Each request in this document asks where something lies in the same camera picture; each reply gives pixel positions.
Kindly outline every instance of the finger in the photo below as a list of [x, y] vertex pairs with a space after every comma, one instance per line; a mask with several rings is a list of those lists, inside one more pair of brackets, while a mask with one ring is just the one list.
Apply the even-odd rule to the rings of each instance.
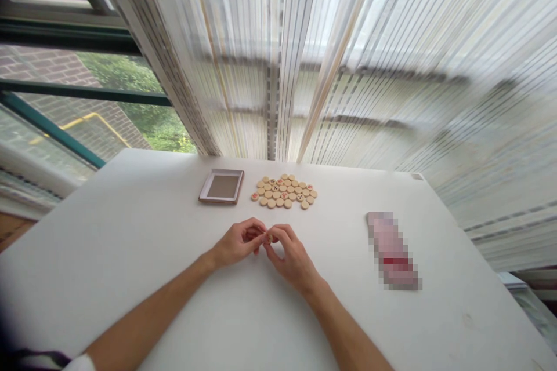
[[296, 234], [294, 233], [294, 230], [292, 229], [292, 227], [288, 223], [276, 224], [273, 227], [277, 227], [277, 228], [282, 229], [283, 231], [285, 231], [287, 233], [287, 235], [290, 237], [291, 241], [293, 241], [293, 242], [298, 241], [299, 242], [299, 239], [296, 236]]
[[263, 247], [267, 252], [267, 258], [269, 258], [269, 261], [271, 261], [271, 263], [274, 265], [275, 268], [279, 268], [280, 264], [283, 263], [284, 260], [277, 255], [277, 253], [274, 251], [272, 246], [263, 245]]
[[255, 217], [244, 220], [243, 222], [240, 222], [239, 225], [242, 226], [242, 229], [249, 229], [249, 228], [255, 227], [255, 228], [258, 228], [258, 229], [262, 230], [263, 232], [267, 231], [267, 228], [265, 227], [265, 224], [262, 221], [260, 221], [259, 219], [256, 219]]
[[261, 235], [258, 236], [257, 238], [253, 239], [252, 241], [249, 241], [248, 243], [244, 244], [244, 248], [245, 248], [245, 253], [249, 254], [250, 252], [254, 252], [256, 249], [259, 249], [259, 247], [261, 245], [263, 245], [264, 243], [268, 242], [269, 238], [267, 237], [267, 235]]
[[250, 227], [250, 228], [245, 229], [245, 233], [246, 234], [251, 234], [253, 236], [258, 236], [258, 235], [264, 234], [265, 231], [262, 231], [261, 229], [256, 228], [256, 227]]
[[283, 244], [285, 250], [289, 250], [291, 248], [292, 241], [290, 240], [290, 237], [287, 235], [286, 231], [273, 226], [271, 229], [269, 229], [269, 233], [279, 239], [280, 243]]

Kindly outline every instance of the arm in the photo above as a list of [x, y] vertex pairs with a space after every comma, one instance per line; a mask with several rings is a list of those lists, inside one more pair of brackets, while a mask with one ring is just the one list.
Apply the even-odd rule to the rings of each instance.
[[269, 229], [284, 247], [284, 258], [264, 245], [277, 271], [302, 295], [323, 328], [341, 370], [393, 371], [379, 349], [350, 316], [319, 275], [298, 237], [287, 224]]
[[219, 268], [232, 265], [251, 252], [257, 254], [261, 243], [268, 239], [265, 231], [265, 225], [254, 218], [233, 224], [211, 250], [128, 312], [85, 350], [96, 371], [136, 369], [201, 284]]

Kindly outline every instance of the white table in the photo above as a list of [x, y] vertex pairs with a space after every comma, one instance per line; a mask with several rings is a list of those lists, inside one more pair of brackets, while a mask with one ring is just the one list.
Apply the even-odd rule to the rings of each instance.
[[[245, 170], [237, 206], [197, 201], [210, 168]], [[250, 200], [283, 172], [319, 192], [306, 212]], [[368, 212], [394, 212], [423, 278], [387, 291]], [[231, 223], [290, 223], [341, 302], [398, 371], [543, 370], [557, 361], [425, 181], [405, 173], [125, 150], [0, 256], [20, 346], [79, 354], [209, 249]], [[142, 365], [159, 370], [333, 370], [303, 300], [264, 252], [212, 276]]]

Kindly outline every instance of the tree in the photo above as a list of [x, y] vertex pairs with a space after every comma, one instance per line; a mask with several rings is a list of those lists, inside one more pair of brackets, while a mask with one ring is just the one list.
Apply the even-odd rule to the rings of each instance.
[[[79, 59], [105, 88], [164, 92], [144, 60], [122, 55], [78, 52]], [[118, 103], [151, 147], [160, 151], [196, 152], [176, 111], [166, 106]]]

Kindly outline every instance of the brick wall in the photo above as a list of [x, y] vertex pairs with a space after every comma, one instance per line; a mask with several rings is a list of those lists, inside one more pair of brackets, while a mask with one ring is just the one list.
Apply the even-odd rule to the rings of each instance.
[[[67, 50], [2, 45], [0, 46], [0, 77], [101, 87], [78, 56]], [[126, 147], [110, 128], [114, 129], [131, 147], [151, 149], [135, 125], [112, 101], [42, 94], [20, 94], [20, 97], [59, 126], [73, 122], [74, 125], [67, 127], [66, 131], [105, 161], [110, 160]], [[104, 121], [91, 114], [97, 114]], [[88, 115], [87, 120], [75, 122]]]

